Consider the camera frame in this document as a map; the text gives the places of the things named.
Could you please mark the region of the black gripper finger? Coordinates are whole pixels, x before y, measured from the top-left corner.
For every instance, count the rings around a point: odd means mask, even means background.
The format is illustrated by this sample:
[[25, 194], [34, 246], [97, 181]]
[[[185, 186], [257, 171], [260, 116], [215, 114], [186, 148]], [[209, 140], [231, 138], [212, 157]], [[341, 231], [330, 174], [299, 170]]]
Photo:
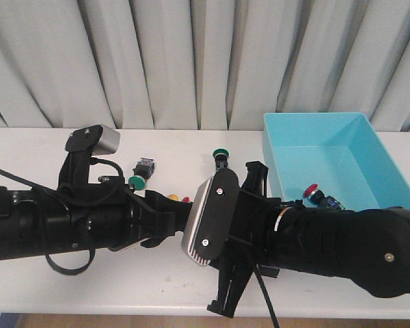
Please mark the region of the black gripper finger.
[[192, 208], [191, 202], [171, 200], [153, 190], [145, 192], [145, 203], [158, 212], [174, 213], [177, 219], [187, 219]]
[[219, 263], [217, 296], [206, 309], [209, 312], [233, 318], [237, 305], [249, 282], [253, 269], [244, 264]]

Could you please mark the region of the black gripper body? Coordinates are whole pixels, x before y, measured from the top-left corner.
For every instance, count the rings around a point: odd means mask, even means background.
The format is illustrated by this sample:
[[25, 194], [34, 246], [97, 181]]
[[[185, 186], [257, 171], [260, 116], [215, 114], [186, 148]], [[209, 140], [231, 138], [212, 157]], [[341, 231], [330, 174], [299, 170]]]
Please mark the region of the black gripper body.
[[97, 248], [119, 251], [135, 243], [147, 248], [160, 245], [176, 233], [175, 214], [151, 208], [127, 185], [117, 163], [93, 154], [101, 134], [101, 125], [71, 132], [58, 196], [83, 209], [83, 229]]
[[223, 170], [225, 202], [225, 243], [221, 267], [226, 273], [278, 273], [268, 249], [272, 220], [281, 206], [280, 198], [268, 198], [268, 168], [260, 161], [246, 163], [247, 177], [240, 184], [231, 169]]

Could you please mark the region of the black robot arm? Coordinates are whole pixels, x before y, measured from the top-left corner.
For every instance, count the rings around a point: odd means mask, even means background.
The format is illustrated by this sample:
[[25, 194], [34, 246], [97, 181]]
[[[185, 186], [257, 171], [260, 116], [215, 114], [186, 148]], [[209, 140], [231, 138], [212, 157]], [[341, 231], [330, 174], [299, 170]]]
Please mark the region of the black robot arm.
[[206, 256], [219, 283], [210, 312], [233, 317], [250, 277], [280, 269], [347, 278], [374, 297], [410, 294], [410, 210], [309, 208], [264, 196], [266, 177], [259, 162], [244, 183], [228, 168], [214, 175]]
[[74, 131], [65, 149], [56, 189], [29, 182], [25, 191], [0, 185], [0, 260], [72, 251], [152, 248], [185, 228], [191, 203], [156, 191], [137, 195], [120, 168], [102, 182], [89, 181], [90, 167], [105, 164], [120, 134], [104, 125]]

